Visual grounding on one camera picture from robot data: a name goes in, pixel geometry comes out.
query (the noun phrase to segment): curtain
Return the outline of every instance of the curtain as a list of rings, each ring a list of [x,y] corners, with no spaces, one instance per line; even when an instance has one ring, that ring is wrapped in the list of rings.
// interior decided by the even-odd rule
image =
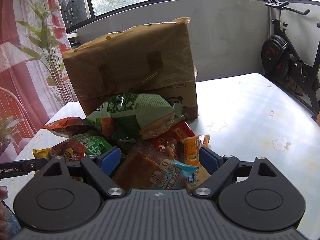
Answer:
[[[58,0],[0,0],[0,162],[77,100],[61,56],[69,49]]]

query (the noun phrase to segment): cardboard box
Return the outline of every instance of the cardboard box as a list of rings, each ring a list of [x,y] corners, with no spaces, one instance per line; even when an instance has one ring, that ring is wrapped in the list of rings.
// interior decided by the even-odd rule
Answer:
[[[156,93],[180,101],[188,120],[198,116],[189,18],[110,33],[63,53],[68,76],[88,116],[108,98]]]

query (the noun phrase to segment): triangular hole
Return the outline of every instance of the triangular hole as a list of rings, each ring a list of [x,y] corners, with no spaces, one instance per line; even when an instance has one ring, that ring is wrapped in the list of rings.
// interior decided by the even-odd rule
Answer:
[[[267,177],[276,177],[276,174],[265,163],[260,163],[258,175]]]
[[[43,174],[44,177],[47,176],[59,176],[62,175],[60,163],[52,164]]]

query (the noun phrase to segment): ribbed gray surface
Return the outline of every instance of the ribbed gray surface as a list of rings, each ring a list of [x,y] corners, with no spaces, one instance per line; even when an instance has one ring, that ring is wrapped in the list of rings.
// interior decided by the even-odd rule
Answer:
[[[239,229],[225,220],[211,201],[194,198],[186,190],[157,193],[159,191],[132,190],[123,199],[107,201],[100,214],[81,228],[59,234],[23,229],[14,240],[306,239],[294,229],[275,234]]]

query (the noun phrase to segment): table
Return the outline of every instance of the table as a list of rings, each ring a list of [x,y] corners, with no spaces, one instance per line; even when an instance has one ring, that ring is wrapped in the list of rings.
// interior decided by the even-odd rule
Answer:
[[[195,134],[211,135],[210,148],[242,161],[267,157],[304,196],[307,209],[298,230],[311,240],[320,236],[320,127],[292,98],[260,74],[196,83],[199,118]],[[84,118],[78,102],[66,104],[49,122]],[[40,130],[17,160],[32,158],[32,149],[51,147],[65,138]],[[19,190],[32,178],[3,179],[12,207]]]

